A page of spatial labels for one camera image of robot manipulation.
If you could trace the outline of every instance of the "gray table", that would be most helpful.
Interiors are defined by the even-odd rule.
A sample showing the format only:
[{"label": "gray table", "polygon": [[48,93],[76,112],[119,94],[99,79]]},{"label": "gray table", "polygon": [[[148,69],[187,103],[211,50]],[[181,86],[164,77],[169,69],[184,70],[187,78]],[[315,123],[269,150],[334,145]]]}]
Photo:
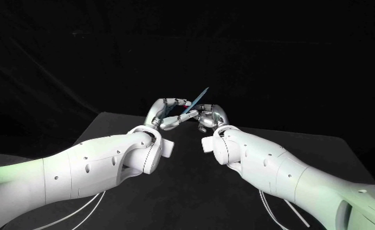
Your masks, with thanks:
[{"label": "gray table", "polygon": [[[143,124],[145,117],[101,113],[77,140],[80,142],[126,134]],[[277,142],[303,162],[332,175],[358,183],[375,180],[347,142],[337,137],[240,127],[246,132]],[[239,173],[220,165],[214,154],[202,151],[197,122],[162,131],[175,142],[171,158],[162,157],[156,171],[130,178],[109,190],[90,219],[78,229],[280,229],[272,220],[259,190]],[[19,216],[5,230],[32,230],[71,214],[93,197],[52,203]],[[286,202],[267,195],[279,222],[290,229],[325,229],[298,207],[312,225],[305,226]],[[50,229],[73,229],[91,212],[96,202]]]}]

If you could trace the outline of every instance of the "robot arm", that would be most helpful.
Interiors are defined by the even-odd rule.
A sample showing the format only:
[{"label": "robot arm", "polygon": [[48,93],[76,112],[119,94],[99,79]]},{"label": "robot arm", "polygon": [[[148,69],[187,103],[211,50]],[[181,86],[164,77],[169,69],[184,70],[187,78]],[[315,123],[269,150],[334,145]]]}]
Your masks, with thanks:
[{"label": "robot arm", "polygon": [[200,114],[191,111],[174,126],[164,123],[185,99],[159,99],[145,125],[126,135],[87,140],[51,157],[0,167],[0,227],[50,203],[93,196],[142,173],[152,174],[161,157],[171,157],[174,142],[164,139],[161,124],[174,129]]},{"label": "robot arm", "polygon": [[375,229],[375,185],[350,182],[309,166],[277,143],[231,126],[218,105],[195,109],[200,126],[214,128],[214,135],[202,139],[204,152],[214,152],[221,165],[305,209],[328,230]]}]

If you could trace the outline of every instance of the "dark backdrop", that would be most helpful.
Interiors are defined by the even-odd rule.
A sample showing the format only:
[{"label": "dark backdrop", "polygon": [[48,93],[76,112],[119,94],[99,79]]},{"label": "dark backdrop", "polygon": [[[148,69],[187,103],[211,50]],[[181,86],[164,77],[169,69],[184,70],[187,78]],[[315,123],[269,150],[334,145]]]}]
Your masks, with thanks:
[{"label": "dark backdrop", "polygon": [[370,167],[374,5],[0,0],[0,152],[52,155],[100,112],[145,116],[210,86],[233,125],[341,137]]}]

